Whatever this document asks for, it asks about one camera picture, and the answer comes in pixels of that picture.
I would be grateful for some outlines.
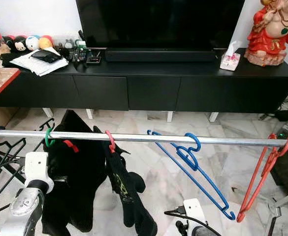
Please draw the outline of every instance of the white wall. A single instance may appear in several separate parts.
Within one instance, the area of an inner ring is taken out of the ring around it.
[[[259,9],[262,9],[260,0],[245,0],[232,41],[242,41],[242,47],[248,45],[247,36],[253,25],[253,15]],[[2,35],[49,34],[56,39],[62,35],[77,37],[80,29],[75,0],[0,0]]]

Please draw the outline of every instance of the cabinet leg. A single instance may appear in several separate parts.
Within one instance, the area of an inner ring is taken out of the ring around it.
[[[212,112],[211,115],[209,116],[209,122],[215,122],[219,112]]]
[[[43,109],[44,113],[46,114],[46,116],[48,118],[52,118],[53,117],[53,112],[52,112],[51,108],[43,107],[42,109]]]
[[[88,119],[94,119],[95,115],[94,115],[93,109],[86,109],[86,112],[87,112]]]
[[[173,112],[167,112],[167,122],[172,122]]]

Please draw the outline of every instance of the black tv cabinet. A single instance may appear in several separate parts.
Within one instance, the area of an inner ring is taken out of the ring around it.
[[[260,67],[220,61],[73,64],[38,77],[22,70],[0,94],[0,106],[270,113],[288,96],[288,64]]]

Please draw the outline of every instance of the soundbar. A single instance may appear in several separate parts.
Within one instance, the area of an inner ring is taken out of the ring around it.
[[[214,51],[186,49],[107,48],[107,62],[210,62]]]

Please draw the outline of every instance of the red table edge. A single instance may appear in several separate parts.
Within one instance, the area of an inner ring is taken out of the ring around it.
[[[0,93],[6,88],[16,77],[21,73],[21,70],[18,69],[5,83],[0,87]]]

